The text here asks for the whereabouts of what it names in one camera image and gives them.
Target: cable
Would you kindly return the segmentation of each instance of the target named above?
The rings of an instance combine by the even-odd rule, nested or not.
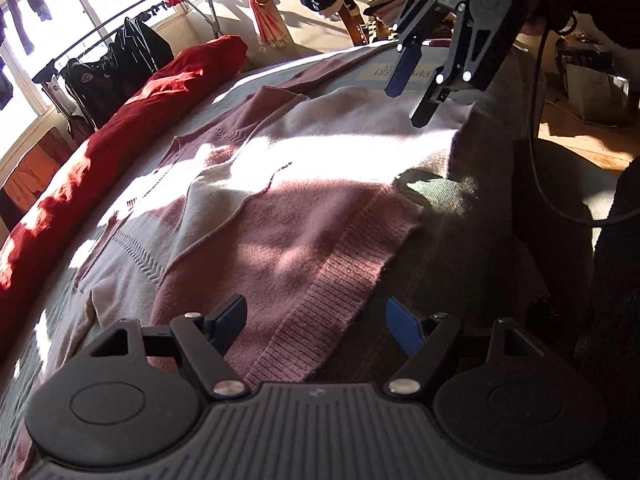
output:
[[[535,150],[535,141],[536,141],[536,102],[538,100],[538,81],[540,79],[540,71],[542,70],[542,55],[545,50],[546,40],[549,36],[550,29],[547,28],[545,33],[542,35],[540,39],[540,49],[538,51],[538,57],[536,59],[536,69],[534,71],[534,81],[533,81],[533,91],[531,93],[531,103],[529,107],[529,155],[531,160],[531,171],[533,172],[533,179],[536,183],[536,187],[538,188],[538,192],[542,199],[546,202],[546,204],[551,208],[553,212],[557,215],[560,215],[562,218],[570,220],[571,222],[575,222],[580,225],[584,225],[586,227],[596,228],[596,227],[606,227],[610,225],[619,224],[625,220],[629,220],[635,216],[640,215],[640,208],[636,208],[633,211],[625,213],[623,215],[614,216],[612,218],[605,218],[602,220],[582,220],[579,218],[574,218],[573,216],[560,211],[556,206],[554,206],[549,199],[546,197],[545,192],[542,191],[542,186],[540,186],[540,180],[538,178],[538,172],[536,171],[536,150]]]

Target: ribbed cuff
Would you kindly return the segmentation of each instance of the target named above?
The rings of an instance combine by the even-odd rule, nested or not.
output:
[[[347,227],[301,303],[282,321],[244,380],[299,382],[329,357],[418,225],[419,207],[382,187]]]

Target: silver screw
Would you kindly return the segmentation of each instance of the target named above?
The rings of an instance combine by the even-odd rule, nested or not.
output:
[[[413,395],[420,390],[420,383],[415,379],[400,378],[389,383],[389,391],[398,395]]]
[[[213,392],[220,397],[238,397],[246,392],[246,386],[242,381],[219,381],[213,385]]]

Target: red cloth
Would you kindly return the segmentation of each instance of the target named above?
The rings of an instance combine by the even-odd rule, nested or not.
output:
[[[0,359],[31,303],[82,222],[149,144],[221,83],[246,57],[237,36],[183,50],[154,74],[58,171],[0,251]]]

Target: drying rack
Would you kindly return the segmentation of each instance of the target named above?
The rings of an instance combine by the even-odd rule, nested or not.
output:
[[[121,10],[120,12],[118,12],[117,14],[114,14],[113,16],[111,16],[108,20],[105,20],[104,22],[100,23],[97,27],[93,28],[92,30],[90,30],[88,33],[86,33],[82,38],[80,38],[79,40],[77,40],[74,44],[72,44],[70,47],[68,47],[64,52],[62,52],[61,54],[59,54],[58,56],[56,56],[54,59],[52,59],[51,61],[49,61],[47,63],[47,65],[40,70],[31,80],[36,83],[39,84],[42,87],[42,91],[49,97],[49,99],[51,99],[51,101],[53,102],[53,104],[56,105],[56,108],[60,111],[60,113],[62,113],[65,118],[67,120],[70,120],[70,116],[67,113],[67,111],[65,110],[65,107],[63,107],[60,102],[58,101],[58,99],[55,97],[55,95],[53,94],[53,92],[50,90],[49,88],[49,82],[51,81],[51,78],[53,75],[57,75],[58,71],[56,70],[55,64],[62,59],[64,56],[66,56],[66,54],[68,54],[73,48],[75,48],[76,46],[78,46],[79,44],[81,44],[84,40],[86,40],[89,36],[91,36],[94,32],[100,32],[100,29],[103,28],[105,25],[107,25],[108,23],[111,23],[113,20],[115,20],[116,18],[118,18],[119,16],[122,16],[123,14],[126,14],[127,12],[129,12],[131,9],[133,9],[134,7],[137,7],[139,4],[142,4],[144,2],[146,2],[147,0],[140,0],[138,2],[136,2],[135,4],[127,7],[124,10]],[[220,24],[218,22],[218,16],[216,14],[216,10],[213,7],[213,0],[207,0],[207,3],[209,4],[209,9],[211,10],[211,15],[213,17],[213,20],[207,16],[204,12],[202,12],[193,2],[191,2],[190,0],[182,0],[183,4],[187,4],[188,6],[190,6],[193,10],[195,10],[201,17],[203,17],[203,19],[209,23],[209,25],[211,26],[211,29],[213,30],[213,36],[214,38],[219,38],[220,37]],[[118,31],[118,28],[116,28],[115,30],[112,30],[111,32],[108,32],[107,34],[103,34],[100,33],[100,40],[97,41],[96,43],[94,43],[91,47],[89,47],[88,49],[86,49],[82,55],[85,56],[87,53],[89,53],[91,50],[93,50],[94,48],[96,48],[98,45],[100,45],[101,43],[105,43],[110,36],[112,36],[113,34],[115,34]]]

